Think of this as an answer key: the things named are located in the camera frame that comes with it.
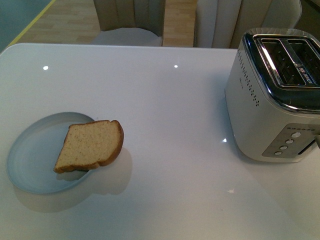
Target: white chair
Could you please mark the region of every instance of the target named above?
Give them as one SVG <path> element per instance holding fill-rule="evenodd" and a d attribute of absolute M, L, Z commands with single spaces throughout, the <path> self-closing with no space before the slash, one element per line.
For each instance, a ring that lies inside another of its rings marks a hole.
<path fill-rule="evenodd" d="M 100 34 L 93 45 L 162 46 L 166 0 L 93 0 Z"/>
<path fill-rule="evenodd" d="M 300 0 L 198 0 L 194 47 L 237 48 L 252 28 L 294 28 Z"/>

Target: toaster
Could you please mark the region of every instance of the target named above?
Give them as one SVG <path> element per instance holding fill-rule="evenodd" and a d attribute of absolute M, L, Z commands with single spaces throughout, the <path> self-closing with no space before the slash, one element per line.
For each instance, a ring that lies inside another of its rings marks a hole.
<path fill-rule="evenodd" d="M 299 162 L 320 143 L 320 42 L 297 29 L 247 31 L 225 99 L 243 154 L 263 162 Z"/>

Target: slice of bread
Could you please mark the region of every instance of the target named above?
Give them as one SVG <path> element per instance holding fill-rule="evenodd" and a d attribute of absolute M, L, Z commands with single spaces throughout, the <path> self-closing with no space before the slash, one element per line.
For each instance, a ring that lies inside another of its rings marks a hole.
<path fill-rule="evenodd" d="M 124 131 L 117 120 L 70 125 L 53 170 L 61 174 L 107 166 L 117 158 L 123 142 Z"/>

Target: white plate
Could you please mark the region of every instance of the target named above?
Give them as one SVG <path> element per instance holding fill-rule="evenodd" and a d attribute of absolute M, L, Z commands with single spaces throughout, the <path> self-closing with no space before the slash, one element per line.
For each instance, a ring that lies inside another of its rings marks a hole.
<path fill-rule="evenodd" d="M 10 181 L 34 194 L 55 193 L 78 184 L 88 172 L 57 174 L 53 169 L 69 126 L 92 121 L 92 118 L 81 113 L 62 112 L 29 126 L 10 149 L 6 163 Z"/>

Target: bread crust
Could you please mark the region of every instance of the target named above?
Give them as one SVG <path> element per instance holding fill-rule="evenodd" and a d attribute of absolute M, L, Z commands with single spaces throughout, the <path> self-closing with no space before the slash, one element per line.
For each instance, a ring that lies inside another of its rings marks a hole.
<path fill-rule="evenodd" d="M 98 161 L 93 162 L 91 164 L 81 164 L 81 165 L 71 164 L 71 165 L 68 165 L 68 166 L 56 167 L 57 163 L 58 163 L 58 161 L 57 161 L 55 166 L 54 166 L 54 169 L 53 169 L 57 174 L 62 174 L 62 173 L 66 173 L 66 172 L 72 172 L 72 171 L 75 171 L 75 170 L 77 170 L 77 171 L 89 171 L 89 170 L 97 169 L 98 167 L 107 166 L 107 165 L 109 165 L 109 164 L 111 164 L 112 162 L 115 161 L 115 159 L 118 157 L 118 155 L 121 152 L 121 149 L 122 149 L 122 146 L 123 146 L 123 143 L 124 143 L 124 137 L 125 137 L 124 130 L 123 130 L 122 126 L 120 125 L 120 123 L 117 120 L 112 120 L 112 121 L 99 120 L 99 121 L 93 121 L 93 122 L 88 122 L 88 123 L 80 123 L 80 124 L 73 124 L 73 125 L 78 125 L 78 126 L 79 125 L 91 125 L 91 124 L 95 124 L 95 123 L 98 123 L 98 122 L 116 123 L 120 139 L 118 141 L 118 144 L 117 144 L 116 148 L 111 153 L 111 155 L 107 159 L 98 160 Z M 65 136 L 63 145 L 65 145 L 66 141 L 68 140 L 68 137 L 69 137 L 69 131 L 68 131 L 67 135 Z"/>

